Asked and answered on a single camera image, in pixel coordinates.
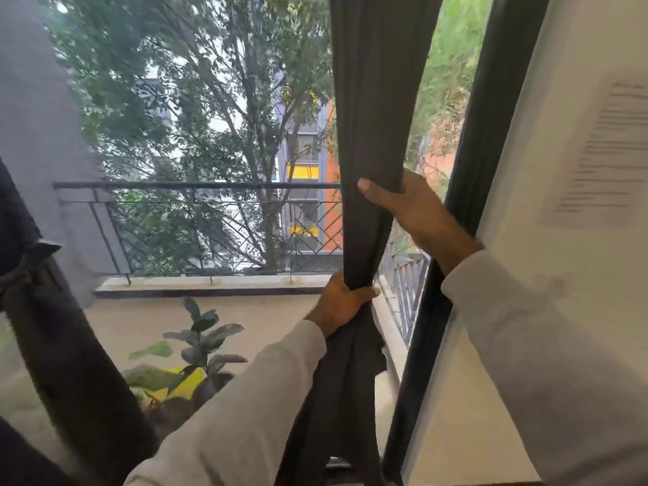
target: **long-sleeve shirt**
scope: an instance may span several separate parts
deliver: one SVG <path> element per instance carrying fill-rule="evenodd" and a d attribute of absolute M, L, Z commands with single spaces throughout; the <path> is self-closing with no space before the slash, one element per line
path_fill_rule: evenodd
<path fill-rule="evenodd" d="M 549 486 L 648 484 L 648 387 L 481 251 L 443 282 Z M 138 466 L 131 486 L 271 486 L 326 351 L 302 321 Z"/>

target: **tree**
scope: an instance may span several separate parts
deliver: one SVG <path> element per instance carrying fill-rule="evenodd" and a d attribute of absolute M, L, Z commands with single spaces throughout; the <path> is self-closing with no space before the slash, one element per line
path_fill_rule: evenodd
<path fill-rule="evenodd" d="M 332 97 L 323 0 L 47 0 L 47 26 L 109 178 L 268 183 Z M 292 171 L 288 180 L 292 180 Z M 118 192 L 134 269 L 281 268 L 287 192 Z"/>
<path fill-rule="evenodd" d="M 421 169 L 427 155 L 457 147 L 491 3 L 443 0 L 409 134 L 406 162 L 412 168 Z M 437 193 L 445 196 L 449 178 L 435 172 Z"/>

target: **paper notice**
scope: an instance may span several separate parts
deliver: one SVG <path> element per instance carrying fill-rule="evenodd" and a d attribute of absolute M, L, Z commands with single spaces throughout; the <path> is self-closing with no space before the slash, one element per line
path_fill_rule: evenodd
<path fill-rule="evenodd" d="M 588 116 L 547 198 L 545 225 L 623 227 L 648 183 L 648 79 L 612 80 Z"/>

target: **sheer gray curtain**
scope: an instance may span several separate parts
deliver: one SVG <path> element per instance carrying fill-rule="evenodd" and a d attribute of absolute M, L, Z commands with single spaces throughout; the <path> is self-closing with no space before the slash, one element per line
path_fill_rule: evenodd
<path fill-rule="evenodd" d="M 360 177 L 397 191 L 409 125 L 442 0 L 330 0 L 337 146 L 344 218 L 344 275 L 370 285 L 392 217 L 358 191 Z M 374 379 L 385 369 L 371 307 L 328 340 L 288 440 L 277 483 L 319 485 L 331 456 L 366 486 L 383 484 Z"/>

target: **white wall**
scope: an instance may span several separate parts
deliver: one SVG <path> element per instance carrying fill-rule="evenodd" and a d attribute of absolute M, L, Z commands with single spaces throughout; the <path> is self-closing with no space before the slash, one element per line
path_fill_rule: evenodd
<path fill-rule="evenodd" d="M 648 75 L 648 0 L 552 0 L 481 236 L 522 282 L 546 289 L 569 318 L 599 336 L 648 381 L 648 200 L 628 227 L 540 225 L 565 149 L 611 74 Z M 454 321 L 432 377 L 404 478 L 411 485 L 537 479 L 506 409 Z"/>

